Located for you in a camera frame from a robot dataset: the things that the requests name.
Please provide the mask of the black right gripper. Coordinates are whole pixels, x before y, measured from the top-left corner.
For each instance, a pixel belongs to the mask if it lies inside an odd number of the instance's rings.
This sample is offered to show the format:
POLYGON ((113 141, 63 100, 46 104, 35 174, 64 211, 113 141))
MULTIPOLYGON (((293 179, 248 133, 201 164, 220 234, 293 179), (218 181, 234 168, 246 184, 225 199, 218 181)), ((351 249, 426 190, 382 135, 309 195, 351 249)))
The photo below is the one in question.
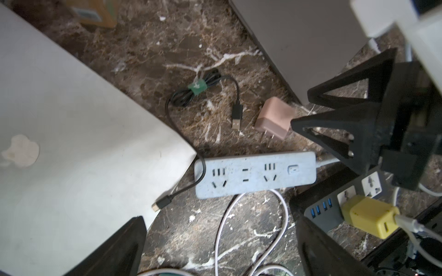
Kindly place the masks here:
POLYGON ((396 55, 388 49, 309 89, 310 103, 335 110, 293 119, 291 127, 362 175, 371 167, 378 117, 381 169, 393 174, 394 186, 415 191, 430 158, 442 153, 442 96, 419 62, 395 65, 396 55), (327 94, 364 79, 367 98, 327 94), (381 101, 379 114, 378 103, 365 103, 381 101))

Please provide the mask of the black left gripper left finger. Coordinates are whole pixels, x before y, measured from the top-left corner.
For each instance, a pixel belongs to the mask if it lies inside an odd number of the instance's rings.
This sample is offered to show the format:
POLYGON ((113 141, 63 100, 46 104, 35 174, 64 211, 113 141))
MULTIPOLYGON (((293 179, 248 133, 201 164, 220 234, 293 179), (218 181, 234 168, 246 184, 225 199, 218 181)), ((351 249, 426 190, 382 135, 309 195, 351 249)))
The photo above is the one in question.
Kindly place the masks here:
POLYGON ((147 235, 142 216, 133 217, 68 276, 135 276, 138 273, 147 235))

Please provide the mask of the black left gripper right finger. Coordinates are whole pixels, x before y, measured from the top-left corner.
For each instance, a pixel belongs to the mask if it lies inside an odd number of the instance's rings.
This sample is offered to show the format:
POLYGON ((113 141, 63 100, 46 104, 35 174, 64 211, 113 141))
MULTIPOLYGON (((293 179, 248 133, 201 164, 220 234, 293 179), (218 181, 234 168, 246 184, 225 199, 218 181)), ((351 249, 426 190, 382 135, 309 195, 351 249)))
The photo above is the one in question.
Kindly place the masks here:
POLYGON ((307 276, 373 276, 373 273, 311 220, 296 221, 298 251, 307 276))

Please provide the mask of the pink charger adapter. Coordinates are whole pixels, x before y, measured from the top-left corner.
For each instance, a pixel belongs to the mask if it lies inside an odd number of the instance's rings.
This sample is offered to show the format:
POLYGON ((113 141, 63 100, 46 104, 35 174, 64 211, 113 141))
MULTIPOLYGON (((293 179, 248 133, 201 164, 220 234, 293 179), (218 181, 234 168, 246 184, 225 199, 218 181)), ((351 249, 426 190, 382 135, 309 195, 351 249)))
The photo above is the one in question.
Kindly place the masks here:
POLYGON ((264 136, 283 141, 291 130, 296 110, 280 98, 267 99, 256 119, 254 128, 264 136))

